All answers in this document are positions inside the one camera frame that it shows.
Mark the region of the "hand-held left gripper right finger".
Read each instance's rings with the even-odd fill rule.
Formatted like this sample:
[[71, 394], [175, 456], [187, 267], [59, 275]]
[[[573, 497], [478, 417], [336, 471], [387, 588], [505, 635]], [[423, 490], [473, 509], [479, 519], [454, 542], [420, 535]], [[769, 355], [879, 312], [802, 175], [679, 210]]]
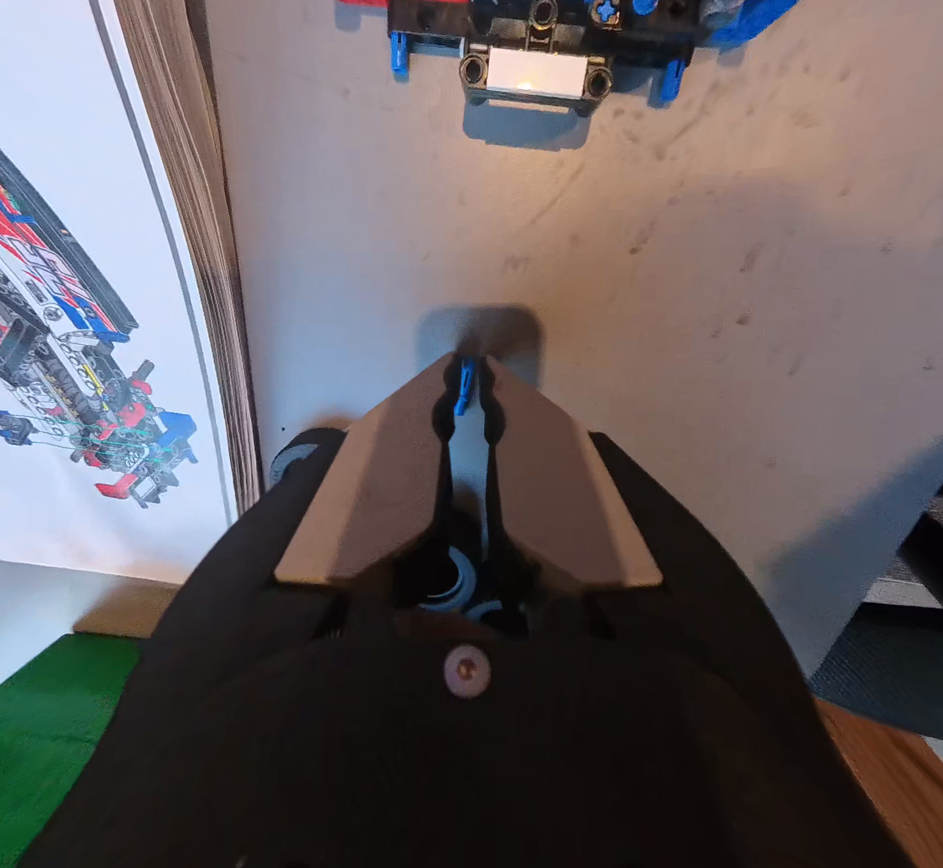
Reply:
[[659, 587], [662, 571], [588, 430], [494, 357], [481, 368], [491, 536], [545, 587]]

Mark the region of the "open instruction booklet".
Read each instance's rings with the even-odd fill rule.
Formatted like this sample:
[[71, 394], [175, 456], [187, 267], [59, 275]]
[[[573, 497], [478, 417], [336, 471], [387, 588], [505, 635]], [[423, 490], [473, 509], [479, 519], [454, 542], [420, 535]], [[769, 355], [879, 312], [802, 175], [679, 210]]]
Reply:
[[185, 0], [2, 0], [2, 559], [181, 583], [260, 494]]

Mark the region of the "toy brick race car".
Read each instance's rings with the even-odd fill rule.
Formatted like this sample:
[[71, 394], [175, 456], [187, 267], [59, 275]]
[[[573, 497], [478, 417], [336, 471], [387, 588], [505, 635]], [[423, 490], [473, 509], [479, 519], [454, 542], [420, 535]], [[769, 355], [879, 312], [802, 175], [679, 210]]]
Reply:
[[615, 69], [654, 73], [671, 104], [697, 50], [736, 49], [800, 0], [336, 0], [384, 9], [390, 68], [408, 78], [417, 47], [454, 50], [466, 101], [595, 113]]

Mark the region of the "green plastic bin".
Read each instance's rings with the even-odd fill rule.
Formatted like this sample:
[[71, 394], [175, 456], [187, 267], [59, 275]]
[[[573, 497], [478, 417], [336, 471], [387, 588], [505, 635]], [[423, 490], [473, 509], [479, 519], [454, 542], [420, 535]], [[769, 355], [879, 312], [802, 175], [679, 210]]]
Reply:
[[1, 865], [16, 866], [75, 784], [139, 660], [137, 639], [60, 637], [1, 685]]

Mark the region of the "grey desk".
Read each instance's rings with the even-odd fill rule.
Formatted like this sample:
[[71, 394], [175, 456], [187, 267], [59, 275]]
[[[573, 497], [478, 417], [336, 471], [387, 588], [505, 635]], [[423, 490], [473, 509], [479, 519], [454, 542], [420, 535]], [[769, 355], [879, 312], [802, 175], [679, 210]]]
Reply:
[[263, 459], [525, 308], [814, 672], [941, 484], [941, 0], [801, 0], [591, 120], [395, 82], [379, 13], [205, 1]]

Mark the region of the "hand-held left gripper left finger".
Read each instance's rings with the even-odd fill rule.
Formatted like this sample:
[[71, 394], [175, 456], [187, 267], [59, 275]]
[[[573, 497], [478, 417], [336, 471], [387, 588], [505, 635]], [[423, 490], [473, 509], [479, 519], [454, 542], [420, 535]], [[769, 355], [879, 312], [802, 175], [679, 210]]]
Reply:
[[354, 422], [279, 561], [282, 583], [349, 586], [434, 527], [451, 490], [457, 355]]

